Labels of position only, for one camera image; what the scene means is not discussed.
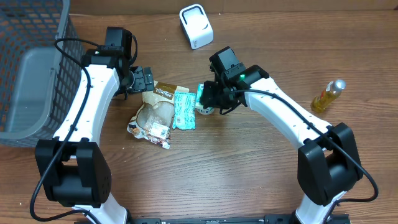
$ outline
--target teal package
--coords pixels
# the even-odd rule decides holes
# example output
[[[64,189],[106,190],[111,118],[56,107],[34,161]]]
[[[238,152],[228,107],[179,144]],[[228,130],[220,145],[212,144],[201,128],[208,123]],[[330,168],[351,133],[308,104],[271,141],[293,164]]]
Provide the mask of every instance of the teal package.
[[[196,94],[175,92],[173,129],[195,129]]]
[[[197,100],[195,103],[195,108],[197,109],[197,111],[203,115],[208,115],[208,114],[212,114],[212,112],[214,112],[214,108],[212,107],[207,107],[206,109],[203,108],[203,105],[200,104],[200,98],[201,95],[203,94],[203,89],[205,88],[204,84],[199,84],[198,85],[198,91],[197,91]]]

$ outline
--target small white box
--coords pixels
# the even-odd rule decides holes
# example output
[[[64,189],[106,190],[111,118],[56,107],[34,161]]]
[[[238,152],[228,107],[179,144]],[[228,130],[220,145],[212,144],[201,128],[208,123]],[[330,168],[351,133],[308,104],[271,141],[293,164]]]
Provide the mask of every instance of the small white box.
[[[198,49],[213,41],[213,29],[201,5],[193,4],[181,9],[180,22],[192,49]]]

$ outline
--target bottle cap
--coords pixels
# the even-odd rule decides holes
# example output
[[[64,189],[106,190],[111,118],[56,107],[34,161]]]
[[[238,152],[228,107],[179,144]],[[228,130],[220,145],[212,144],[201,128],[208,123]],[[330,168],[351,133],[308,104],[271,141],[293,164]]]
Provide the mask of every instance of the bottle cap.
[[[336,80],[334,83],[335,91],[343,91],[346,88],[346,82],[344,80]]]

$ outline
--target oil bottle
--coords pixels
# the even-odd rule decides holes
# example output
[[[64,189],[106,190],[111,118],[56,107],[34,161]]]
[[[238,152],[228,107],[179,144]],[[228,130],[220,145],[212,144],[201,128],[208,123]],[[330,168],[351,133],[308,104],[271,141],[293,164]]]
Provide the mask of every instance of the oil bottle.
[[[346,88],[344,80],[332,81],[322,91],[321,95],[315,97],[311,103],[311,109],[317,113],[322,113],[326,107],[335,99],[337,99],[341,92]]]

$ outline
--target food package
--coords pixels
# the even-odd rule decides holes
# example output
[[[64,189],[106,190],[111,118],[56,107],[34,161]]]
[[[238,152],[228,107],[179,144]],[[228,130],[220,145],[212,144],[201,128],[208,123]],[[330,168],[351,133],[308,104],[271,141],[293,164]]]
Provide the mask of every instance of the food package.
[[[188,93],[189,89],[154,81],[154,91],[142,93],[144,104],[130,119],[127,131],[165,149],[170,149],[170,125],[174,115],[175,92]]]
[[[174,96],[173,129],[195,129],[195,102],[196,94],[176,92]]]

